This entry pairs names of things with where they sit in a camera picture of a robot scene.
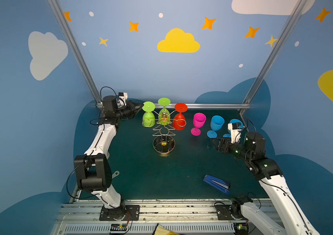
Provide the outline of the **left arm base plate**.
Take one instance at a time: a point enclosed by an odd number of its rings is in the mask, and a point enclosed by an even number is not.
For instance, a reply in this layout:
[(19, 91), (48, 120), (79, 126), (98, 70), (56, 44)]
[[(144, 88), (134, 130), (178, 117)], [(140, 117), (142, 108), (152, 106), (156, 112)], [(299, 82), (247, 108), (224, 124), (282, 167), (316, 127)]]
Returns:
[(138, 221), (140, 215), (139, 205), (125, 205), (115, 209), (108, 209), (104, 206), (101, 209), (100, 221)]

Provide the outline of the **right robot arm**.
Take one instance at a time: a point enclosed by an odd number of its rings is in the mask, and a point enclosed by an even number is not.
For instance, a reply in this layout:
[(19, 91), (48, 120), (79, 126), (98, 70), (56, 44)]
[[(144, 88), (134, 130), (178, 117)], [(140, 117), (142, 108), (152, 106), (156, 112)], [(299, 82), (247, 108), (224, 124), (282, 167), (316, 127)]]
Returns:
[(231, 204), (235, 220), (246, 219), (264, 235), (317, 235), (319, 232), (309, 222), (293, 197), (278, 164), (266, 157), (265, 138), (258, 132), (245, 134), (244, 142), (233, 143), (230, 138), (213, 138), (215, 149), (242, 159), (267, 193), (283, 225), (280, 226), (261, 211), (248, 196), (236, 197)]

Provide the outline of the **pink wine glass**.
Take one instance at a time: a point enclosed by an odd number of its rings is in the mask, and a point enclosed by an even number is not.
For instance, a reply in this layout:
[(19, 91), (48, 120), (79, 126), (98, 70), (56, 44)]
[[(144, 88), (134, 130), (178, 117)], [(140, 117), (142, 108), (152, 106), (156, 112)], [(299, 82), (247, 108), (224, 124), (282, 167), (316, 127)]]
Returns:
[(196, 113), (193, 117), (193, 126), (194, 128), (191, 129), (191, 134), (193, 136), (199, 136), (201, 134), (200, 128), (203, 127), (207, 118), (203, 113)]

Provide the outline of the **red wine glass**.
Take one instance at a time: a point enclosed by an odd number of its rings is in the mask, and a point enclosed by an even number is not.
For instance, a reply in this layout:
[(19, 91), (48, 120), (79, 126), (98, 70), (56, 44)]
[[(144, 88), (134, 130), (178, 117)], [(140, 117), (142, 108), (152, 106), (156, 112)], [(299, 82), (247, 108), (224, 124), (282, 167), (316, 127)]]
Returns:
[(185, 128), (186, 126), (186, 118), (183, 115), (184, 112), (188, 110), (188, 107), (184, 103), (177, 103), (175, 105), (175, 111), (177, 112), (176, 116), (173, 118), (173, 128), (175, 130), (181, 131)]

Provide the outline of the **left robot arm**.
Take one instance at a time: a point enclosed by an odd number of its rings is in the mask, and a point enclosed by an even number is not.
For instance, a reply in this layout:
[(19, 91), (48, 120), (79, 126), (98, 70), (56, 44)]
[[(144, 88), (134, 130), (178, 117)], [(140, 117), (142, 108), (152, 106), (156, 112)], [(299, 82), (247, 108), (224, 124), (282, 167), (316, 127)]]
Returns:
[(83, 155), (74, 159), (77, 187), (97, 197), (102, 203), (102, 220), (123, 220), (129, 213), (124, 200), (112, 185), (109, 147), (117, 134), (120, 121), (132, 119), (143, 107), (128, 99), (127, 93), (106, 96), (101, 100), (102, 109), (98, 117), (98, 130), (93, 142)]

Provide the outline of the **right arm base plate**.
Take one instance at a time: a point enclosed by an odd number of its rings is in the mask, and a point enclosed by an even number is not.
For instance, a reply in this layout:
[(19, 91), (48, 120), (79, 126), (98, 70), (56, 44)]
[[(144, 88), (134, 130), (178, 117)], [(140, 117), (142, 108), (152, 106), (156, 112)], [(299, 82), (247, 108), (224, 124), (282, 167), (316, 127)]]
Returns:
[(213, 205), (216, 209), (218, 220), (242, 220), (243, 216), (236, 208), (232, 209), (232, 205), (222, 202), (215, 202)]

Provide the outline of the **blue wine glass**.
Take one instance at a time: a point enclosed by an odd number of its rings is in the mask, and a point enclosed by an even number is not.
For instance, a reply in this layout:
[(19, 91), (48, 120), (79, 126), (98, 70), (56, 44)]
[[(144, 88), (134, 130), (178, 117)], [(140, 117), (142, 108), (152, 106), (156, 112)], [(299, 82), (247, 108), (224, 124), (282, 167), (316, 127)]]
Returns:
[(241, 137), (241, 131), (244, 128), (244, 124), (242, 121), (238, 119), (232, 119), (229, 121), (227, 130), (228, 134), (224, 134), (223, 138), (231, 138), (233, 135), (233, 138), (236, 138), (236, 140), (239, 140)]
[(215, 115), (212, 117), (211, 122), (210, 122), (210, 127), (211, 130), (207, 132), (207, 136), (212, 139), (217, 137), (217, 131), (222, 128), (224, 125), (225, 120), (222, 116)]

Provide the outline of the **blue wine glass front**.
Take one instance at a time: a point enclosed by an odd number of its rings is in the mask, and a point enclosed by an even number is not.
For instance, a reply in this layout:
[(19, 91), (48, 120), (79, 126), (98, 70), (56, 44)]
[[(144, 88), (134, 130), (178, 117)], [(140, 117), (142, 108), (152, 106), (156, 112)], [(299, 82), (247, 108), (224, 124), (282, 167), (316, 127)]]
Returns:
[(215, 115), (212, 117), (211, 122), (210, 122), (210, 127), (211, 130), (207, 132), (207, 136), (212, 139), (217, 137), (217, 131), (222, 128), (224, 125), (225, 120), (222, 116)]

